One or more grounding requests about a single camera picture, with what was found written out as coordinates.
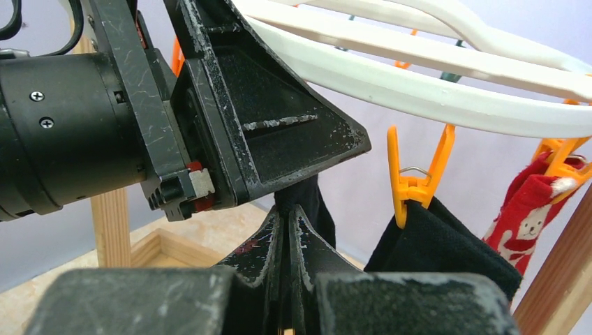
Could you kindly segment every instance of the black cylindrical motor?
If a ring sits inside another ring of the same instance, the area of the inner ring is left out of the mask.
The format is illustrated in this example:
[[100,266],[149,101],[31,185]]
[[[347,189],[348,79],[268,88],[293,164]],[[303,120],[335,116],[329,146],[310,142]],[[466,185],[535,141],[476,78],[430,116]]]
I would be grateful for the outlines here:
[[0,221],[142,181],[138,135],[107,55],[0,61]]

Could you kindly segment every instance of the yellow clothespin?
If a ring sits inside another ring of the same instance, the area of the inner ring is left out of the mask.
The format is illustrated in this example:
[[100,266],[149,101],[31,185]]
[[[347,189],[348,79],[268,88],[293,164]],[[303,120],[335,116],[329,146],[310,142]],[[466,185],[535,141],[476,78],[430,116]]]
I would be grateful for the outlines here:
[[564,192],[557,195],[552,201],[552,204],[556,204],[561,200],[565,199],[573,191],[577,190],[582,186],[588,179],[592,177],[592,163],[587,163],[586,166],[578,170],[573,166],[566,164],[565,160],[570,157],[572,152],[578,146],[580,138],[568,138],[563,141],[562,145],[557,151],[554,152],[554,157],[545,172],[545,176],[550,177],[569,177],[576,181],[576,186],[571,191]]
[[[387,147],[390,171],[390,184],[392,189],[392,202],[394,205],[394,217],[399,228],[405,228],[407,221],[407,206],[405,200],[415,200],[421,202],[424,208],[429,206],[438,184],[442,179],[442,174],[446,168],[446,163],[452,151],[454,144],[454,125],[447,124],[440,137],[436,154],[431,161],[429,170],[425,171],[419,167],[407,167],[401,170],[399,160],[399,141],[397,139],[397,127],[392,126],[387,134]],[[405,177],[401,173],[416,170],[425,174],[425,178]]]
[[[412,30],[411,35],[413,35],[413,36],[417,35],[417,29]],[[397,68],[402,68],[404,70],[407,70],[409,68],[409,66],[411,66],[411,63],[404,63],[402,61],[394,61],[394,65]]]

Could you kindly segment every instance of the black cable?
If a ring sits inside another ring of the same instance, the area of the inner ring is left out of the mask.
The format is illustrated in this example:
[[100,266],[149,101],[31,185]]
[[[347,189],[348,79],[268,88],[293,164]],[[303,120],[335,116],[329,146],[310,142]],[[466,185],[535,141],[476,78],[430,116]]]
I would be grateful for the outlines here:
[[74,20],[74,32],[72,33],[72,37],[70,37],[70,40],[60,50],[50,54],[44,54],[43,56],[67,54],[70,50],[74,49],[82,37],[82,31],[84,29],[84,13],[82,12],[82,5],[80,4],[80,0],[68,0],[68,2],[70,3],[72,18]]
[[13,16],[8,24],[0,28],[0,40],[9,40],[18,34],[22,26],[22,3],[21,0],[13,0]]

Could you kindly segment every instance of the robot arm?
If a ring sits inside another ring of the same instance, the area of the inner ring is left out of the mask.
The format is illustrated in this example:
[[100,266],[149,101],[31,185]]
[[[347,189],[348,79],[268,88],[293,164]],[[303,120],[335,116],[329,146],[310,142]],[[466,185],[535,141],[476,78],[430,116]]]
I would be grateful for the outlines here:
[[95,53],[0,59],[1,221],[138,182],[151,209],[179,221],[370,150],[363,127],[303,83],[232,5],[199,1],[192,12],[165,1],[186,57],[177,79],[135,1],[70,3],[73,45],[85,19]]

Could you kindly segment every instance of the wooden post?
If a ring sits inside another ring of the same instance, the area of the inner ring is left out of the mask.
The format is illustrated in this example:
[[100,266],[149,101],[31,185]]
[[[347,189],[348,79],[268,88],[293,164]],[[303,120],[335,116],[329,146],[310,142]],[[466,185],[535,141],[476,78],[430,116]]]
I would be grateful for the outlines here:
[[[73,53],[88,52],[94,52],[91,41],[82,37]],[[131,267],[129,210],[125,188],[92,197],[91,208],[98,266]]]
[[592,187],[514,313],[524,335],[568,334],[592,302]]

